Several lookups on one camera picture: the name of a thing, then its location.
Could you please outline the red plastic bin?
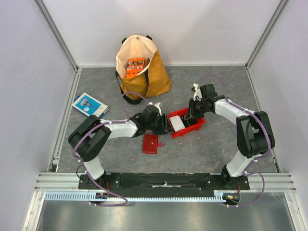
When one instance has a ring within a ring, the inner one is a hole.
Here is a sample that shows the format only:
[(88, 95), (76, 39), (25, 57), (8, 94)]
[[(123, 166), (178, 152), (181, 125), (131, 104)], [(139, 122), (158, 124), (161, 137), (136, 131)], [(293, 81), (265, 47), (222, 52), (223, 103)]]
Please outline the red plastic bin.
[(168, 115), (168, 120), (170, 117), (172, 116), (180, 116), (184, 125), (185, 125), (185, 129), (180, 130), (178, 132), (172, 132), (172, 137), (173, 138), (177, 138), (179, 136), (185, 136), (186, 134), (192, 132), (192, 131), (199, 131), (201, 129), (201, 127), (203, 126), (203, 124), (206, 123), (206, 120), (204, 118), (200, 118), (200, 119), (188, 119), (188, 120), (184, 120), (184, 116), (187, 113), (187, 107), (179, 109), (177, 111), (174, 111), (172, 113), (170, 113)]

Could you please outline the red leather card holder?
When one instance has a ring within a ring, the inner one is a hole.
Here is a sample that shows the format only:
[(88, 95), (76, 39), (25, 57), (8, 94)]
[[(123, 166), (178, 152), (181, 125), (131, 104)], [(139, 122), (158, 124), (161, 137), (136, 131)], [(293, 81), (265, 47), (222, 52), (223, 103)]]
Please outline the red leather card holder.
[(142, 143), (143, 154), (157, 154), (158, 148), (162, 146), (162, 143), (158, 142), (159, 136), (155, 134), (144, 134)]

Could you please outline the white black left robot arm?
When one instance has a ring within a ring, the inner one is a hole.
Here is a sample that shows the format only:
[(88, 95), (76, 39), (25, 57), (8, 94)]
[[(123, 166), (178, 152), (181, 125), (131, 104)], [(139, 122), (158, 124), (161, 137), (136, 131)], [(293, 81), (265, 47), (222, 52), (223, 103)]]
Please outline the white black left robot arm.
[(84, 169), (90, 173), (78, 175), (82, 188), (101, 189), (107, 186), (110, 177), (106, 174), (98, 155), (105, 143), (115, 138), (135, 138), (151, 131), (154, 135), (165, 135), (174, 131), (167, 114), (160, 106), (149, 104), (141, 113), (124, 120), (100, 120), (91, 115), (69, 136), (68, 142)]

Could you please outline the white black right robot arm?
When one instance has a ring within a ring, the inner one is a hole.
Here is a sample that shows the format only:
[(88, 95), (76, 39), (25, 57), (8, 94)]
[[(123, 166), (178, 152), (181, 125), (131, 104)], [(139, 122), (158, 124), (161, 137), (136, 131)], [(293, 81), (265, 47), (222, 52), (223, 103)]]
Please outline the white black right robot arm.
[(252, 162), (268, 154), (275, 146), (268, 114), (245, 109), (228, 97), (219, 96), (213, 84), (199, 86), (194, 83), (192, 91), (194, 95), (189, 101), (184, 120), (200, 119), (205, 113), (212, 112), (236, 126), (238, 150), (220, 175), (221, 186), (232, 189), (247, 174)]

